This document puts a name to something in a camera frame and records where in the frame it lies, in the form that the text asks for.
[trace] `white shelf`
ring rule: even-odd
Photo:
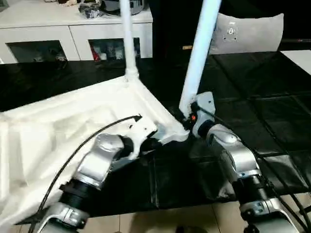
[[[150,9],[132,16],[132,22],[152,23]],[[66,7],[57,2],[43,0],[22,0],[0,13],[0,29],[88,24],[121,24],[121,18],[103,16],[87,19],[80,14],[78,5]]]

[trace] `white pillow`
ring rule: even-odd
[[[276,51],[284,14],[268,18],[234,18],[218,14],[210,54]]]

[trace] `white stand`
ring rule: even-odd
[[[203,1],[185,84],[179,103],[179,109],[186,118],[188,118],[191,113],[190,104],[194,102],[195,96],[198,92],[220,3],[221,0]]]

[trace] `red object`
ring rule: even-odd
[[[91,50],[92,50],[94,61],[100,61],[101,57],[95,52],[93,47],[91,47]]]

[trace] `glass cabinet door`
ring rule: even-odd
[[[6,43],[18,63],[66,61],[58,40]]]
[[[77,25],[70,31],[81,60],[125,59],[121,24]],[[152,23],[134,23],[132,36],[136,57],[152,57]]]
[[[0,57],[5,64],[80,60],[68,26],[0,29]]]
[[[93,59],[98,60],[124,60],[124,42],[123,39],[96,39],[88,40]],[[134,38],[134,49],[137,58],[140,58],[139,38]]]

